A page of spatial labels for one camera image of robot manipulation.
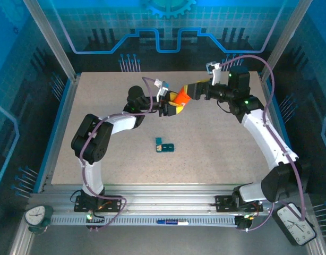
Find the speckled tabletop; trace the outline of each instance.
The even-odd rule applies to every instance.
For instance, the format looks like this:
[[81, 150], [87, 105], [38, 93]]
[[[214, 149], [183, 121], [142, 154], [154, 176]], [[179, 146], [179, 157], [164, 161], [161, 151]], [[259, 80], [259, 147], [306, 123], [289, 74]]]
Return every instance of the speckled tabletop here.
[[[184, 84], [209, 78], [206, 72], [82, 73], [74, 98], [52, 184], [82, 184], [71, 140], [88, 113], [107, 116], [122, 111], [128, 89], [141, 77], [167, 81], [172, 91]], [[221, 76], [227, 83], [228, 73]], [[251, 94], [265, 105], [256, 72], [251, 72]], [[173, 143], [175, 152], [157, 153], [155, 137]], [[261, 180], [268, 173], [265, 158], [236, 117], [226, 114], [215, 100], [190, 101], [172, 117], [150, 114], [137, 129], [111, 137], [102, 159], [105, 184], [204, 183], [236, 184]]]

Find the gray floor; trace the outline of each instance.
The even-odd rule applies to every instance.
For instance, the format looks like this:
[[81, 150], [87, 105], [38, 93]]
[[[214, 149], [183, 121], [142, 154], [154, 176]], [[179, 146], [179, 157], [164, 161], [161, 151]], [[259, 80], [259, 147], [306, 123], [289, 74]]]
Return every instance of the gray floor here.
[[225, 254], [305, 255], [292, 246], [273, 219], [249, 233], [220, 227], [109, 227], [90, 233], [84, 227], [52, 226], [35, 237], [31, 255]]

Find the clock face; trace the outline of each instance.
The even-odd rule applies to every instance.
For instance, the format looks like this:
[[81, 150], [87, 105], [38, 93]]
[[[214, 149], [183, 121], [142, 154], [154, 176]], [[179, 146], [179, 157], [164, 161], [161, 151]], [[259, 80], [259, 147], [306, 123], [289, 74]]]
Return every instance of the clock face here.
[[28, 224], [36, 226], [42, 222], [45, 217], [45, 207], [37, 206], [28, 210], [25, 214], [25, 219]]
[[[290, 203], [289, 206], [298, 216], [301, 216], [293, 203]], [[309, 223], [306, 220], [301, 222], [287, 207], [279, 209], [277, 214], [298, 245], [303, 245], [316, 237], [316, 233]]]

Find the gear logo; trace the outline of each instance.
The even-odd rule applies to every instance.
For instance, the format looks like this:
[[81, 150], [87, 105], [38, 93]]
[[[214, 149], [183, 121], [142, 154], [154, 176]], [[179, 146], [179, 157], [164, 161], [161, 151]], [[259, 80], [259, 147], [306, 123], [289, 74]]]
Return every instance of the gear logo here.
[[160, 18], [170, 19], [172, 16], [184, 15], [186, 11], [191, 10], [191, 5], [196, 4], [195, 0], [144, 0], [144, 6], [152, 12], [152, 15], [158, 14]]

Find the glass panel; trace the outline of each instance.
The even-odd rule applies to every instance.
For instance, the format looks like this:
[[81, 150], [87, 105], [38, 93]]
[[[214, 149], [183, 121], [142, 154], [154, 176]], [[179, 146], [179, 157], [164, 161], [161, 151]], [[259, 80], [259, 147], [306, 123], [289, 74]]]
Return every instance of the glass panel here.
[[75, 70], [91, 72], [193, 71], [239, 54], [268, 57], [297, 2], [41, 0], [40, 4]]
[[307, 190], [313, 205], [321, 205], [326, 201], [325, 0], [313, 0], [275, 74], [277, 101], [293, 149], [310, 165]]
[[63, 94], [52, 92], [57, 78], [66, 84], [23, 2], [0, 1], [0, 254], [13, 242], [47, 147]]

